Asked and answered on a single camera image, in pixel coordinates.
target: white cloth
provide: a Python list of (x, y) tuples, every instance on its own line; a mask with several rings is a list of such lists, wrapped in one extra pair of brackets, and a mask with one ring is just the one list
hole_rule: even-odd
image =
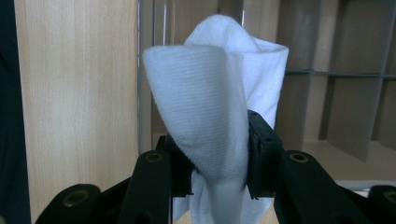
[(170, 134), (197, 167), (193, 196), (174, 199), (174, 220), (257, 223), (269, 200), (252, 201), (247, 108), (274, 127), (289, 50), (251, 37), (236, 21), (212, 16), (184, 46), (144, 53), (148, 82)]

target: cabinet door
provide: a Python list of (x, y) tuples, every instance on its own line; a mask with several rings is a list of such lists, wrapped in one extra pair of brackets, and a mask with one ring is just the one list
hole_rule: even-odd
[(137, 0), (15, 1), (32, 221), (137, 157)]

